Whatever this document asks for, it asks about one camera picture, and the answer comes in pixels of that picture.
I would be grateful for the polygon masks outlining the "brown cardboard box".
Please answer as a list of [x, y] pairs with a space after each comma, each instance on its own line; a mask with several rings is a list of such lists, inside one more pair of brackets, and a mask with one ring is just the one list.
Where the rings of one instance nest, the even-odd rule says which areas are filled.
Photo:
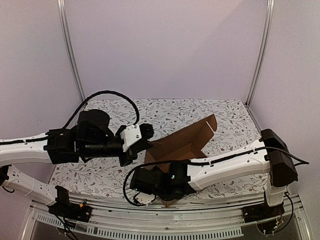
[[[185, 159], [202, 159], [207, 156], [202, 152], [205, 145], [212, 139], [217, 130], [217, 121], [211, 114], [195, 123], [175, 131], [163, 138], [152, 141], [152, 148], [145, 152], [145, 163], [158, 163], [167, 160], [183, 161]], [[148, 166], [147, 169], [163, 172], [165, 177], [164, 186], [182, 186], [176, 184], [178, 179], [187, 176], [187, 166], [182, 163], [167, 163], [157, 166]], [[195, 193], [190, 188], [189, 194]], [[160, 199], [167, 208], [178, 200], [164, 201]]]

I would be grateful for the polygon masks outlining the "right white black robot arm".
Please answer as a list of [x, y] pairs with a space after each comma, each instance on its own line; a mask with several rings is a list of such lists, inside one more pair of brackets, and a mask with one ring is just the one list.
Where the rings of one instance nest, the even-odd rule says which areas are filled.
[[134, 170], [130, 188], [155, 195], [164, 201], [180, 200], [216, 183], [254, 174], [267, 174], [263, 203], [242, 208], [246, 223], [284, 214], [286, 187], [298, 180], [298, 173], [286, 143], [271, 129], [260, 139], [240, 149], [207, 158], [173, 160], [168, 170]]

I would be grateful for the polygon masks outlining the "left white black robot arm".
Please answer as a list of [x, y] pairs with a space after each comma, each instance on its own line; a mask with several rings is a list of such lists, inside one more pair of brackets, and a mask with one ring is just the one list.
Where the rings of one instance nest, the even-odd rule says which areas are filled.
[[72, 203], [69, 191], [52, 186], [21, 172], [16, 164], [49, 163], [53, 165], [84, 163], [94, 158], [117, 157], [122, 167], [130, 165], [141, 151], [152, 147], [151, 124], [122, 125], [116, 133], [109, 129], [110, 116], [99, 109], [81, 111], [71, 129], [51, 129], [31, 139], [0, 143], [0, 185], [32, 196], [45, 204], [52, 215], [89, 222], [92, 208], [86, 200]]

